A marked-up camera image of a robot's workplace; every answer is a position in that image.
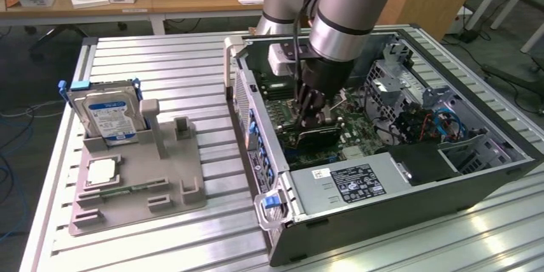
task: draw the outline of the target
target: hard drive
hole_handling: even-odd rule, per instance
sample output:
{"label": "hard drive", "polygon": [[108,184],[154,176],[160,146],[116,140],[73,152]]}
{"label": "hard drive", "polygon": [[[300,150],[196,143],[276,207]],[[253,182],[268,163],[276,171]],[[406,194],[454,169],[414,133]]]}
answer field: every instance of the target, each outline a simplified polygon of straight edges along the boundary
{"label": "hard drive", "polygon": [[137,141],[136,132],[146,129],[140,114],[140,81],[73,82],[69,90],[58,84],[85,128],[86,137],[102,137],[109,146]]}

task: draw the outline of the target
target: white sticker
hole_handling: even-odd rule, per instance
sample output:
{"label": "white sticker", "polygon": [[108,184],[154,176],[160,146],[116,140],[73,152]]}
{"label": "white sticker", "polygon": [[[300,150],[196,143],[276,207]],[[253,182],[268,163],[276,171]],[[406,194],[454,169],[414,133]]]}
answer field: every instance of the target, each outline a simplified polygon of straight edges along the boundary
{"label": "white sticker", "polygon": [[322,168],[322,169],[312,170],[312,175],[314,179],[328,178],[330,176],[330,169]]}
{"label": "white sticker", "polygon": [[100,134],[109,140],[124,140],[136,133],[132,119],[125,116],[124,101],[97,103],[88,106]]}
{"label": "white sticker", "polygon": [[122,13],[145,13],[146,9],[122,9]]}

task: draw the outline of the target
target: robotic arm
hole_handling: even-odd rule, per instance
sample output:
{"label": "robotic arm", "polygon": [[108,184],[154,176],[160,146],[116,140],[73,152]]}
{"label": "robotic arm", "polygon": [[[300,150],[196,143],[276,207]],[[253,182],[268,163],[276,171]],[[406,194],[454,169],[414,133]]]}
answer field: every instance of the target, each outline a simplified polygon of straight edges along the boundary
{"label": "robotic arm", "polygon": [[[318,1],[316,12],[308,11]],[[270,45],[274,74],[294,77],[297,126],[325,122],[326,102],[344,87],[386,0],[264,0],[257,34],[293,33],[298,14],[314,14],[309,44]]]}

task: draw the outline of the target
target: blue hard drive label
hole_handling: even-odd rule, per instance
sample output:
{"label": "blue hard drive label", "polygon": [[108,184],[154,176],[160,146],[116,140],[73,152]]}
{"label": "blue hard drive label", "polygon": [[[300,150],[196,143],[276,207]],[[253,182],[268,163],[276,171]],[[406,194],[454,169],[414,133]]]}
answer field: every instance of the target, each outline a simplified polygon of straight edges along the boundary
{"label": "blue hard drive label", "polygon": [[132,118],[126,116],[126,102],[114,101],[88,106],[92,120],[106,140],[125,140],[136,135]]}
{"label": "blue hard drive label", "polygon": [[330,171],[330,176],[346,203],[385,194],[384,186],[368,164]]}

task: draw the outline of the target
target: aluminum table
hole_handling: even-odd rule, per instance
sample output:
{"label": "aluminum table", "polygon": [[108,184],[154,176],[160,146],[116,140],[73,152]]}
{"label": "aluminum table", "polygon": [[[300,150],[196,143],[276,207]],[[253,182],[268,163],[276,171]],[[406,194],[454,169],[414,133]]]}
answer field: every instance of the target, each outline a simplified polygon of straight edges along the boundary
{"label": "aluminum table", "polygon": [[[521,135],[542,130],[421,31],[404,30]],[[65,108],[20,271],[533,271],[544,267],[544,167],[469,210],[361,241],[296,264],[268,266],[266,247],[224,99],[221,32],[102,38],[82,46],[73,80],[137,76],[160,120],[186,115],[198,130],[208,205],[181,215],[70,237],[82,127]],[[430,86],[440,79],[413,57]]]}

